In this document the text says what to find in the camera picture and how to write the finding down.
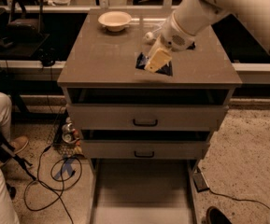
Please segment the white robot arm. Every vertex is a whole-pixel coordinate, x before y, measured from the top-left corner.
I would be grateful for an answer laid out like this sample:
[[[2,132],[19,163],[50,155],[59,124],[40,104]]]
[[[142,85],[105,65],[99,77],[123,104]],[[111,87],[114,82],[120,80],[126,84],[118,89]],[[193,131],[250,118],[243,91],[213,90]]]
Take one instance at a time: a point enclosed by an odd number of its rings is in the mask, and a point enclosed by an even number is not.
[[[174,51],[187,49],[207,26],[232,14],[270,55],[270,0],[184,0],[172,11],[147,55],[145,69],[157,72]]]

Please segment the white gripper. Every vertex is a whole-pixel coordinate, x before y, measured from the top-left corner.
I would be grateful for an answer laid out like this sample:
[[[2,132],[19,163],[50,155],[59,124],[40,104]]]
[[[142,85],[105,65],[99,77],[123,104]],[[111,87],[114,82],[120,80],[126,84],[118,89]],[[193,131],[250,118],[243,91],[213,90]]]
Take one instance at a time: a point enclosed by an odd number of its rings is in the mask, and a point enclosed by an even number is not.
[[[172,51],[183,51],[194,43],[194,36],[187,34],[178,24],[175,13],[164,22],[148,54],[145,69],[155,73],[172,60]]]

